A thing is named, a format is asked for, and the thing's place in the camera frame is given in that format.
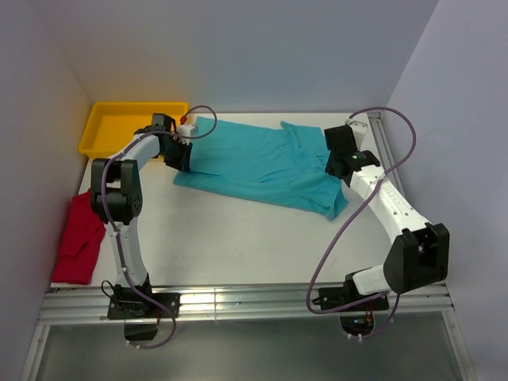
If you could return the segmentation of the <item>teal t shirt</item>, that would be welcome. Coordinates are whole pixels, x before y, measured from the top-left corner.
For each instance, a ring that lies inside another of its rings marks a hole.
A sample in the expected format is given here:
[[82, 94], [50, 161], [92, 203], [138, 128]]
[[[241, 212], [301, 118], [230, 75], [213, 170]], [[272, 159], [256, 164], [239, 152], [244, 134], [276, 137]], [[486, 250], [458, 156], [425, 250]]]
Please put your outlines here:
[[326, 174], [325, 136], [313, 126], [281, 121], [277, 129], [198, 117], [208, 137], [194, 140], [190, 171], [177, 186], [323, 215], [348, 206], [341, 181]]

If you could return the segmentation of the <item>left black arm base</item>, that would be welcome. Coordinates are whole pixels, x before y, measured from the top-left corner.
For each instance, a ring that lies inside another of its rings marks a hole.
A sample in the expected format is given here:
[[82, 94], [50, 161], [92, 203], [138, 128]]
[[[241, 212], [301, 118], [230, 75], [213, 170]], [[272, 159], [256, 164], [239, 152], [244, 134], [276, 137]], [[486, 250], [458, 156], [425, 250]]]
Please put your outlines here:
[[130, 287], [113, 285], [109, 280], [101, 283], [102, 293], [109, 299], [106, 319], [124, 322], [124, 337], [127, 341], [146, 344], [156, 337], [163, 318], [177, 318], [180, 307], [180, 293], [153, 293], [147, 279], [136, 287], [156, 304], [134, 292]]

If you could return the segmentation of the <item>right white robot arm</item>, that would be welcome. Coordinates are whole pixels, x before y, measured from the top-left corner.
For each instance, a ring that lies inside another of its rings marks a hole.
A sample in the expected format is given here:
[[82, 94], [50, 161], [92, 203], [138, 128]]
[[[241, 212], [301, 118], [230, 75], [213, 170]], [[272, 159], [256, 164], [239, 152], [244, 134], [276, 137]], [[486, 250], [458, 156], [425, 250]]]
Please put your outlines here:
[[384, 263], [346, 275], [340, 287], [319, 290], [314, 304], [322, 310], [359, 310], [379, 303], [389, 292], [406, 292], [443, 281], [448, 276], [450, 232], [433, 224], [404, 199], [374, 153], [359, 149], [352, 127], [324, 131], [329, 158], [327, 174], [341, 179], [359, 195], [378, 218], [390, 239]]

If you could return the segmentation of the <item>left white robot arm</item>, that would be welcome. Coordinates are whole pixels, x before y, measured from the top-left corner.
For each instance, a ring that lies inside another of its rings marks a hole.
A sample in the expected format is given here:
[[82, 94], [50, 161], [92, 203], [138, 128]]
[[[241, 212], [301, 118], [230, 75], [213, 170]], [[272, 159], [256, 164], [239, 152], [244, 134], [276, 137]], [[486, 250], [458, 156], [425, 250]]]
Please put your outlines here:
[[185, 118], [177, 124], [166, 114], [153, 114], [151, 124], [138, 129], [124, 148], [107, 159], [92, 161], [90, 203], [113, 247], [117, 269], [114, 304], [126, 303], [137, 317], [149, 315], [155, 306], [137, 232], [143, 207], [140, 170], [160, 157], [165, 165], [188, 172], [191, 141], [197, 132], [198, 128], [188, 125]]

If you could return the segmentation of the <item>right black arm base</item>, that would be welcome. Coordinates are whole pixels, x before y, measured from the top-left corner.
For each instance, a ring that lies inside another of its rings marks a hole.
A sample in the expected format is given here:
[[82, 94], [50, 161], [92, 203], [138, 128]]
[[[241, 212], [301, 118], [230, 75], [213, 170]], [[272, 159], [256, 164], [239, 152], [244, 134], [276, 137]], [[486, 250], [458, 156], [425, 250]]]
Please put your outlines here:
[[345, 282], [339, 287], [319, 288], [317, 297], [313, 298], [311, 303], [320, 311], [341, 307], [343, 312], [356, 313], [356, 315], [339, 317], [341, 328], [348, 335], [363, 337], [374, 331], [374, 312], [387, 311], [390, 306], [385, 294], [378, 298], [375, 296], [376, 293], [361, 295], [353, 283]]

